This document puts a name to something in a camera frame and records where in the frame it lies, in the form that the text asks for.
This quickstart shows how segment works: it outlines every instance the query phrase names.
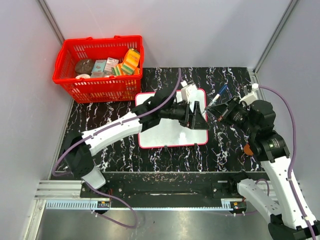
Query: orange round object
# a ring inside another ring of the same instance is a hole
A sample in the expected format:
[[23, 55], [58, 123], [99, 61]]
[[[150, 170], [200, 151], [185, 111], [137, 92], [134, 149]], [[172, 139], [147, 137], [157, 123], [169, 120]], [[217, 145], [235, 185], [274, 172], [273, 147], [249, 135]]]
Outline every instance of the orange round object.
[[252, 156], [254, 153], [251, 151], [249, 144], [246, 144], [243, 148], [245, 154]]

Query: white round object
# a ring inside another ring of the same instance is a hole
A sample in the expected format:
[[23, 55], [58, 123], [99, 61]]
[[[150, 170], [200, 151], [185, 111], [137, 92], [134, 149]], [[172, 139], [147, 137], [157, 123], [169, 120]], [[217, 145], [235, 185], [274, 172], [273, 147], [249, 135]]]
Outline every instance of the white round object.
[[76, 79], [89, 79], [90, 75], [89, 74], [80, 74], [75, 77]]

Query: white wall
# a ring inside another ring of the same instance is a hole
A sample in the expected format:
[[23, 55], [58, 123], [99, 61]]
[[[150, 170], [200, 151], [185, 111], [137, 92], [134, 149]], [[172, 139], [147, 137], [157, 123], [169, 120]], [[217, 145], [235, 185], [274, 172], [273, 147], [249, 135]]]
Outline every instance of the white wall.
[[[320, 219], [320, 1], [297, 5], [258, 76], [262, 85], [278, 90], [288, 100], [297, 126], [297, 160], [294, 172], [306, 200]], [[265, 91], [272, 102], [277, 131], [292, 153], [292, 125], [285, 105]]]
[[52, 83], [60, 44], [36, 0], [4, 1], [0, 12], [0, 239], [17, 240], [70, 97]]
[[249, 67], [290, 0], [46, 0], [63, 36], [141, 35], [144, 67]]

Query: red border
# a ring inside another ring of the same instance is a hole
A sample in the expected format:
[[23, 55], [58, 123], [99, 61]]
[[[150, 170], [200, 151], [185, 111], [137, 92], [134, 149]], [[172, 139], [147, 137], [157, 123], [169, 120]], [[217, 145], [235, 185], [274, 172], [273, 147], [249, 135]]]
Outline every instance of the red border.
[[[198, 88], [198, 90], [203, 91], [204, 93], [204, 105], [207, 105], [207, 100], [206, 100], [206, 92], [202, 88]], [[137, 106], [137, 96], [141, 94], [154, 94], [155, 91], [150, 91], [150, 92], [141, 92], [135, 95], [134, 97], [134, 104]], [[208, 116], [207, 113], [205, 114], [205, 120], [208, 121]], [[209, 140], [208, 136], [208, 130], [206, 131], [206, 142], [205, 143], [199, 143], [198, 145], [206, 145]], [[153, 148], [164, 148], [165, 146], [149, 146], [149, 147], [143, 147], [140, 145], [140, 133], [138, 133], [138, 142], [139, 142], [139, 147], [142, 149], [153, 149]], [[184, 146], [194, 146], [195, 144], [187, 144], [187, 145], [169, 145], [167, 147], [184, 147]]]

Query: red-bordered whiteboard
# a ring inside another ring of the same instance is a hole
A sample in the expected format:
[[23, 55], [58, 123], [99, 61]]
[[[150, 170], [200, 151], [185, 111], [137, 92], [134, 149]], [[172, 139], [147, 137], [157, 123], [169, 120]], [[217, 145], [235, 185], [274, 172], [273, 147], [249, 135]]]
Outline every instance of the red-bordered whiteboard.
[[[148, 98], [154, 96], [154, 92], [143, 92], [135, 96], [135, 105], [142, 104]], [[181, 91], [176, 92], [177, 101], [182, 101]], [[206, 93], [199, 88], [193, 100], [199, 101], [201, 113], [206, 106]], [[208, 142], [207, 130], [192, 130], [183, 127], [178, 120], [161, 119], [157, 126], [154, 126], [144, 132], [138, 134], [139, 146], [143, 149], [193, 146], [194, 144], [204, 145]]]

